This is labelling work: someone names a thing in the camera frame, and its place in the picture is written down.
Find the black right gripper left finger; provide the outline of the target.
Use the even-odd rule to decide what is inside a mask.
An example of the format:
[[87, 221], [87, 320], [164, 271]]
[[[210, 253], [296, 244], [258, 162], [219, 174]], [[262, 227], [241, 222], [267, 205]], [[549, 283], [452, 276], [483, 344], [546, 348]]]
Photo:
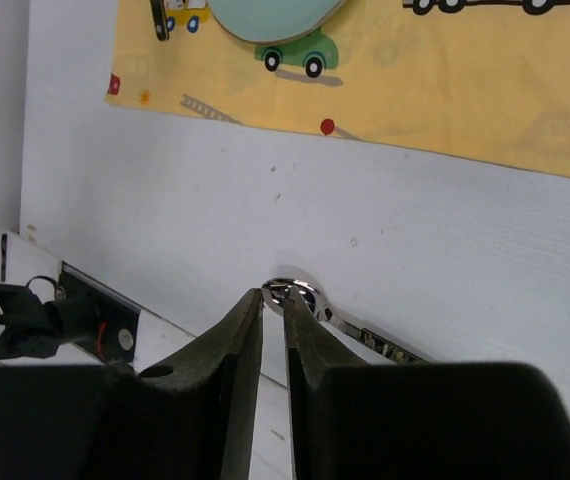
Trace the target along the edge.
[[139, 374], [157, 402], [157, 476], [248, 478], [262, 341], [263, 300], [252, 288], [213, 327]]

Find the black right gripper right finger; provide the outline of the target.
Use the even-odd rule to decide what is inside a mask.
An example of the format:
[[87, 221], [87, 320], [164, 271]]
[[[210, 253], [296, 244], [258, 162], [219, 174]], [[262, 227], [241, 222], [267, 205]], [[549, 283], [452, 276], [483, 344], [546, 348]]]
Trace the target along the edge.
[[339, 420], [331, 415], [331, 391], [322, 383], [334, 370], [367, 362], [321, 326], [296, 288], [282, 306], [294, 477], [336, 479]]

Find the metal spoon patterned handle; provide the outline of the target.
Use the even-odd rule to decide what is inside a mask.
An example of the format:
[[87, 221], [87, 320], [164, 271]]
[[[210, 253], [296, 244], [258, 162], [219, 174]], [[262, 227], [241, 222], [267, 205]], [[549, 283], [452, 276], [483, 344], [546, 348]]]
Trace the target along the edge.
[[340, 313], [321, 289], [307, 281], [287, 277], [276, 277], [265, 281], [261, 286], [264, 304], [276, 314], [283, 316], [284, 300], [291, 290], [298, 291], [319, 323], [329, 325], [334, 331], [358, 342], [379, 357], [386, 358], [396, 365], [435, 362], [433, 357], [391, 334], [384, 333], [378, 327], [372, 327], [367, 322], [346, 313]]

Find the light green floral plate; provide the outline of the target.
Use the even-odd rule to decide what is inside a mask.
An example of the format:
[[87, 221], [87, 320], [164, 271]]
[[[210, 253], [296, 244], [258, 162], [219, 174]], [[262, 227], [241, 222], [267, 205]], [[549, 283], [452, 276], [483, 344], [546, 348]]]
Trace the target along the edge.
[[235, 38], [251, 44], [298, 39], [323, 25], [343, 0], [211, 0], [211, 13]]

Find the yellow vehicle print cloth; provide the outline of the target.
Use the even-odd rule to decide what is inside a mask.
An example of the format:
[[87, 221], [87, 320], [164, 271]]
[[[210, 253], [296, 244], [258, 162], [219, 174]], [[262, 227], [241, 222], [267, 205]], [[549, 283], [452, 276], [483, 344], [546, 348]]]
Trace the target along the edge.
[[570, 177], [570, 1], [348, 1], [289, 44], [123, 1], [106, 101]]

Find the metal fork patterned handle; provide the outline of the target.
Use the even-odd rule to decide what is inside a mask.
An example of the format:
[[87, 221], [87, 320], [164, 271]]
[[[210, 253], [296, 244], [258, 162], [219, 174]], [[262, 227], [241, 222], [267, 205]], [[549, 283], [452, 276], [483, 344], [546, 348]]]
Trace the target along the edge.
[[167, 26], [167, 15], [163, 0], [150, 0], [152, 19], [156, 38], [160, 42], [169, 40], [170, 34]]

